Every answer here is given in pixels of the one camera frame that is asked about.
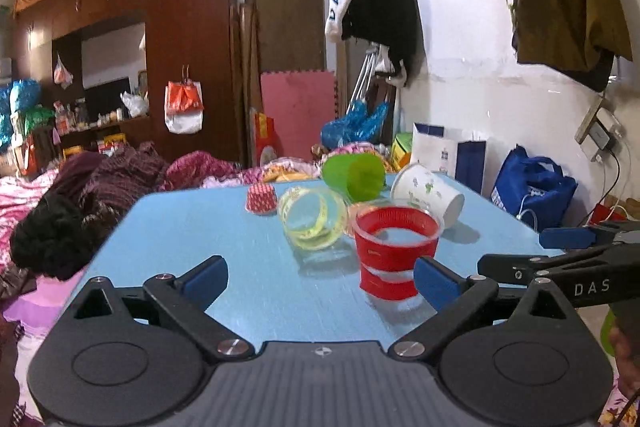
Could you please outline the orange white plastic bag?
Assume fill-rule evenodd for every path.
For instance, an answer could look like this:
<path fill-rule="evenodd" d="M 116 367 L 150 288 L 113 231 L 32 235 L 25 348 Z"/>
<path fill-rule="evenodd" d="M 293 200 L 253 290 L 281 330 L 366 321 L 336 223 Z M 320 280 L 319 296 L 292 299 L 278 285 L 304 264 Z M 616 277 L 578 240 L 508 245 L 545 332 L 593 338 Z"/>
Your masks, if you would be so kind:
<path fill-rule="evenodd" d="M 202 130 L 204 103 L 201 83 L 192 80 L 168 82 L 164 101 L 165 126 L 173 134 L 195 134 Z"/>

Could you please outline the white black hanging hoodie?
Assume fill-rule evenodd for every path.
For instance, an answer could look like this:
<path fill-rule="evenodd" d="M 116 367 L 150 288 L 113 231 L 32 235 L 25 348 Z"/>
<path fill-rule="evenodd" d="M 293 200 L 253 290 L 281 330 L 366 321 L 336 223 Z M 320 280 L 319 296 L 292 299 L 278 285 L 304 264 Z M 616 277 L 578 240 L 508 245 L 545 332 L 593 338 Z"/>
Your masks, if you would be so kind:
<path fill-rule="evenodd" d="M 404 87 L 416 73 L 419 51 L 416 0 L 328 0 L 324 34 L 332 42 L 363 39 L 381 48 L 375 72 Z"/>

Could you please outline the white and navy paper bag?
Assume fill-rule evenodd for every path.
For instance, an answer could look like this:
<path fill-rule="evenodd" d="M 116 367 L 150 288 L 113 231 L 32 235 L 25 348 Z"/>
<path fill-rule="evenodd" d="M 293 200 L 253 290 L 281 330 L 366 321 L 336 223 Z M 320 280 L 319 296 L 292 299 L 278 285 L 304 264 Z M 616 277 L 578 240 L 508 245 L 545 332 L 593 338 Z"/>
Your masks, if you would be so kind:
<path fill-rule="evenodd" d="M 487 140 L 478 132 L 413 124 L 411 164 L 446 174 L 476 193 L 483 191 L 486 150 Z"/>

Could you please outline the black fuzzy garment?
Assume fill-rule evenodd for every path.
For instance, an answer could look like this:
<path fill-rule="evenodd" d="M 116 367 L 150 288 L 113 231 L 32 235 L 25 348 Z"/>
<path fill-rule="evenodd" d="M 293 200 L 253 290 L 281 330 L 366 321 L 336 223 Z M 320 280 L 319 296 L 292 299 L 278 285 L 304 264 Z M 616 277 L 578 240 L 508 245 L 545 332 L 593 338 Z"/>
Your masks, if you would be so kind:
<path fill-rule="evenodd" d="M 11 259 L 17 268 L 60 281 L 84 269 L 98 248 L 80 210 L 67 198 L 51 193 L 42 196 L 10 237 Z"/>

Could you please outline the red patterned cupcake liner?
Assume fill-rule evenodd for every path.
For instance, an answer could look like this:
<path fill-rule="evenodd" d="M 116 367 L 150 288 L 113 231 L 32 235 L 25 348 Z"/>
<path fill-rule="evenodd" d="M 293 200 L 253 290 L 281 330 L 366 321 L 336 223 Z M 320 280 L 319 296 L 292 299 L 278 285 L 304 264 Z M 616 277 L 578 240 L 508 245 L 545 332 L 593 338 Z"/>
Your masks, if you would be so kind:
<path fill-rule="evenodd" d="M 278 208 L 278 196 L 271 184 L 255 183 L 247 189 L 245 209 L 255 215 L 268 215 Z"/>

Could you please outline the white wall power strip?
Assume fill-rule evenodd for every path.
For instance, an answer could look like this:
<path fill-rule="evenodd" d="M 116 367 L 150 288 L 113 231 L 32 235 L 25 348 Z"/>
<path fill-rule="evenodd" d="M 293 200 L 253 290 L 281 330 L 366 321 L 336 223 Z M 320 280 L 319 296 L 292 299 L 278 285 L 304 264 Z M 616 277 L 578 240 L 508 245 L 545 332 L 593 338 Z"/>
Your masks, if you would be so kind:
<path fill-rule="evenodd" d="M 598 96 L 579 124 L 574 140 L 591 162 L 601 161 L 625 138 L 625 131 L 612 111 L 611 103 Z"/>

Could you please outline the clear yellow-striped cup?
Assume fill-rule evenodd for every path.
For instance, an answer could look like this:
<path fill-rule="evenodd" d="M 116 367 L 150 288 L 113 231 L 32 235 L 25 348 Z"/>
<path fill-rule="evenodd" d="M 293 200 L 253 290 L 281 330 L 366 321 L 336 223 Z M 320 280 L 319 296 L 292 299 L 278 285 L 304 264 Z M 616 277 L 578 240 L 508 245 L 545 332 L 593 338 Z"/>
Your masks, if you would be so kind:
<path fill-rule="evenodd" d="M 301 251 L 331 248 L 348 218 L 343 197 L 326 187 L 289 188 L 279 199 L 277 214 L 285 237 Z"/>

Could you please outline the blue plastic bag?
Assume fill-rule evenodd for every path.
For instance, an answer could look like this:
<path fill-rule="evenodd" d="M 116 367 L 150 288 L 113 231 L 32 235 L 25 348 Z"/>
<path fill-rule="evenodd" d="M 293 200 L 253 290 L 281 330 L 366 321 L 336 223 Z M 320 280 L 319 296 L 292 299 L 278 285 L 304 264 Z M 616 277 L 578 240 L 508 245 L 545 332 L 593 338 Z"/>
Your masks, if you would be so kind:
<path fill-rule="evenodd" d="M 387 102 L 370 110 L 365 101 L 356 101 L 345 116 L 322 127 L 320 143 L 328 150 L 355 142 L 374 143 L 381 136 L 389 109 Z"/>

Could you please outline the maroon striped blanket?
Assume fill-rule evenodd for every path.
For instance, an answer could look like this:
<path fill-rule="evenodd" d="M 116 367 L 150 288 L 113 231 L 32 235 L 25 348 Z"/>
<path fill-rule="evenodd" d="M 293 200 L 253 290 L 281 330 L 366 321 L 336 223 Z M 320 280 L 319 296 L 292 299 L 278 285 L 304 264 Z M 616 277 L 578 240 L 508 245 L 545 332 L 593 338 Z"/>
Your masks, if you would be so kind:
<path fill-rule="evenodd" d="M 232 162 L 202 150 L 169 164 L 152 143 L 145 142 L 138 147 L 125 145 L 110 156 L 96 152 L 72 156 L 47 194 L 73 204 L 87 227 L 111 231 L 146 195 L 189 190 L 210 176 L 221 179 L 238 171 Z"/>

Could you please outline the white floral paper cup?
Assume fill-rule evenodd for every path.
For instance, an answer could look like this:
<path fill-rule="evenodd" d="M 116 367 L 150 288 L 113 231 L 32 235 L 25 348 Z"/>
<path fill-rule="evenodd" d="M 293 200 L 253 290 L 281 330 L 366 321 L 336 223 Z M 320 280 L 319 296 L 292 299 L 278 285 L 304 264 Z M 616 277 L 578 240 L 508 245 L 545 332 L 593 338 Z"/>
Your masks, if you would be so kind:
<path fill-rule="evenodd" d="M 458 222 L 465 202 L 461 192 L 421 164 L 409 164 L 399 171 L 390 197 L 427 210 L 442 222 L 445 230 Z"/>

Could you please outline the blue shopping bag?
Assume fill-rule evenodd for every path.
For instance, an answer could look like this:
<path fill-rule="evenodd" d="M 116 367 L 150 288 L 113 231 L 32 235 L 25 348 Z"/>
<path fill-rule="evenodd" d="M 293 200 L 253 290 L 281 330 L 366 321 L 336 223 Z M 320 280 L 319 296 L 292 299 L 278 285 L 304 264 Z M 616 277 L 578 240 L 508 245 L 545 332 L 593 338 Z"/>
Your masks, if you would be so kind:
<path fill-rule="evenodd" d="M 577 187 L 577 181 L 565 176 L 554 160 L 529 156 L 517 145 L 503 161 L 490 199 L 541 232 L 562 225 Z"/>

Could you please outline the dark wooden wardrobe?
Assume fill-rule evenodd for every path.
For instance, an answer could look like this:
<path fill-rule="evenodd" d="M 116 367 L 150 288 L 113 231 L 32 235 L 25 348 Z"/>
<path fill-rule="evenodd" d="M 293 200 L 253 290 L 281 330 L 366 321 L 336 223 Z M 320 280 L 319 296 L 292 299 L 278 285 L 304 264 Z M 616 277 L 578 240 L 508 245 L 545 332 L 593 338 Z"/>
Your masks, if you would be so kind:
<path fill-rule="evenodd" d="M 46 105 L 144 79 L 149 114 L 126 131 L 167 160 L 206 150 L 246 161 L 240 58 L 236 0 L 40 0 L 14 17 L 15 78 L 38 81 Z M 194 134 L 165 124 L 166 84 L 183 79 L 202 89 L 203 128 Z"/>

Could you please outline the green plastic cup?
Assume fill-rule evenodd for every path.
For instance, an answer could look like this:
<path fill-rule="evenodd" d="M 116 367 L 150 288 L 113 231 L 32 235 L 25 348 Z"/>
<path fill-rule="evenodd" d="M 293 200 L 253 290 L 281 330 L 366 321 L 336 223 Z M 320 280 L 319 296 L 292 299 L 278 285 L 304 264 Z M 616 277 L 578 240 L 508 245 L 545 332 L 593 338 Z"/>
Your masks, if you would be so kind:
<path fill-rule="evenodd" d="M 385 186 L 383 161 L 370 153 L 335 155 L 321 168 L 321 178 L 349 202 L 378 199 Z"/>

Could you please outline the orange patterned cupcake liner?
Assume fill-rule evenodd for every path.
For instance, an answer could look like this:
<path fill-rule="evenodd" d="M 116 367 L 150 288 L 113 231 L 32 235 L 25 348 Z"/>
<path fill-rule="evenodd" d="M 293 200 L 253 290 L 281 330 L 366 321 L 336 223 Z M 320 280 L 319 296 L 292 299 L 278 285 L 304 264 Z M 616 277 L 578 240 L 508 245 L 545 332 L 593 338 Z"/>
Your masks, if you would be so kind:
<path fill-rule="evenodd" d="M 347 221 L 345 225 L 345 235 L 353 239 L 355 237 L 354 223 L 360 213 L 367 213 L 374 208 L 370 202 L 355 202 L 347 207 Z"/>

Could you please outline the red plastic cup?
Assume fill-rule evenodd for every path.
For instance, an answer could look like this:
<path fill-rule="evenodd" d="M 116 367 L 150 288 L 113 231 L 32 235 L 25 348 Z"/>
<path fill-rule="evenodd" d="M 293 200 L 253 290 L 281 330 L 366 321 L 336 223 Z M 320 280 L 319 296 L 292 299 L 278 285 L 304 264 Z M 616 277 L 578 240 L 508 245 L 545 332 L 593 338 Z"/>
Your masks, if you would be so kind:
<path fill-rule="evenodd" d="M 421 257 L 433 258 L 444 226 L 427 210 L 400 199 L 370 202 L 354 223 L 360 288 L 370 296 L 402 301 L 418 295 L 413 268 Z"/>

